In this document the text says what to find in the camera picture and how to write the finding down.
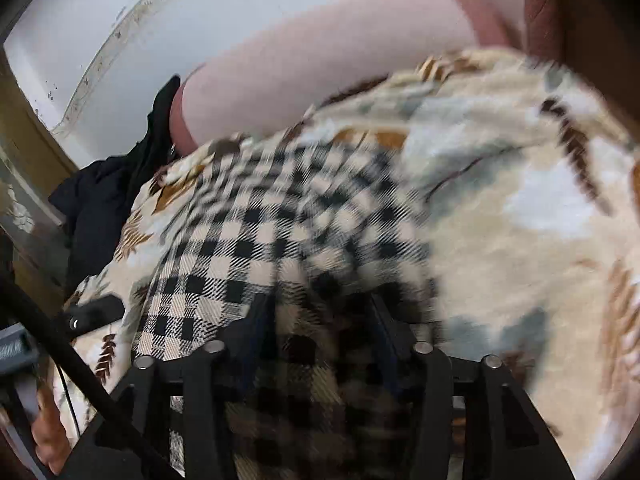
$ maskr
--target plaid fabric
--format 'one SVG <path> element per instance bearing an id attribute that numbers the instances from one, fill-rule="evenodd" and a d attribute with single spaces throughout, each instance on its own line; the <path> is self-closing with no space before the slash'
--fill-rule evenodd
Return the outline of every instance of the plaid fabric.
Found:
<path id="1" fill-rule="evenodd" d="M 188 355 L 274 295 L 277 355 L 226 409 L 239 478 L 392 478 L 410 411 L 382 387 L 362 306 L 376 291 L 428 322 L 434 293 L 422 207 L 392 156 L 283 143 L 223 157 L 196 186 L 134 354 Z"/>

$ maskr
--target white wall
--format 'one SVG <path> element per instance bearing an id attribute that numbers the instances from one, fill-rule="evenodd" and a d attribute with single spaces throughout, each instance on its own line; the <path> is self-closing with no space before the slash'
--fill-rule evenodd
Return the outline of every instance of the white wall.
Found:
<path id="1" fill-rule="evenodd" d="M 34 0 L 5 43 L 28 101 L 79 166 L 125 153 L 174 73 L 333 0 Z"/>

